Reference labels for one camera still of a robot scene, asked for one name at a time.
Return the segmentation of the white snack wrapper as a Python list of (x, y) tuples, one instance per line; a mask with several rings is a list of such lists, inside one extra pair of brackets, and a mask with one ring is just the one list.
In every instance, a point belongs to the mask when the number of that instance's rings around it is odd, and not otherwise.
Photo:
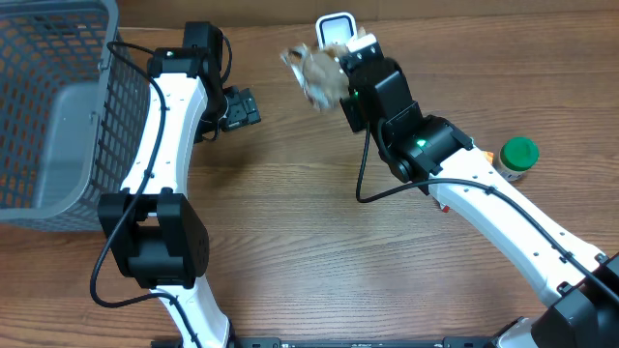
[(280, 58), (295, 74), (312, 107), (325, 111), (349, 96), (349, 78), (339, 63), (349, 52), (345, 43), (329, 43), (322, 48), (301, 43), (285, 49)]

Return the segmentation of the small orange box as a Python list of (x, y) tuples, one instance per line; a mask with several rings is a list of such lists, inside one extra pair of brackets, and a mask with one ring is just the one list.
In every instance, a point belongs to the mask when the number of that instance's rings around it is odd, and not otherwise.
[(486, 158), (486, 160), (487, 160), (487, 161), (489, 161), (489, 162), (493, 162), (493, 160), (494, 160), (494, 154), (493, 154), (492, 152), (487, 152), (487, 151), (484, 151), (484, 156), (485, 156), (485, 158)]

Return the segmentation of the green lid jar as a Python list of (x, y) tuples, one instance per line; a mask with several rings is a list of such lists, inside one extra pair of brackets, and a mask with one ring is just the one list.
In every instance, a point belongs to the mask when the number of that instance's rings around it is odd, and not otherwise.
[(508, 182), (521, 179), (531, 169), (540, 156), (536, 143), (527, 137), (514, 137), (508, 140), (494, 158), (494, 167)]

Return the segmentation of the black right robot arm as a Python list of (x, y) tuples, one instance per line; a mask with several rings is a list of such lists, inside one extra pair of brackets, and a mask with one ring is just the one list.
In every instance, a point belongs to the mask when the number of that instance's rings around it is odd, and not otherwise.
[(546, 311), (519, 318), (489, 347), (615, 347), (618, 258), (560, 226), (506, 181), (448, 120), (422, 114), (399, 64), (378, 44), (338, 59), (349, 79), (341, 100), (355, 132), (365, 131), (401, 180), (476, 227), (519, 270)]

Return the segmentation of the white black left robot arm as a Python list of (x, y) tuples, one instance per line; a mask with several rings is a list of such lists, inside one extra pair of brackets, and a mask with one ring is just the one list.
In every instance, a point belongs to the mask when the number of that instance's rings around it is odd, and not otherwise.
[(192, 148), (260, 121), (249, 90), (223, 87), (221, 50), (158, 48), (143, 71), (152, 96), (133, 165), (117, 193), (103, 195), (98, 217), (106, 242), (90, 280), (93, 300), (103, 261), (146, 289), (138, 302), (160, 299), (181, 334), (176, 347), (234, 347), (236, 337), (206, 278), (207, 229), (187, 198)]

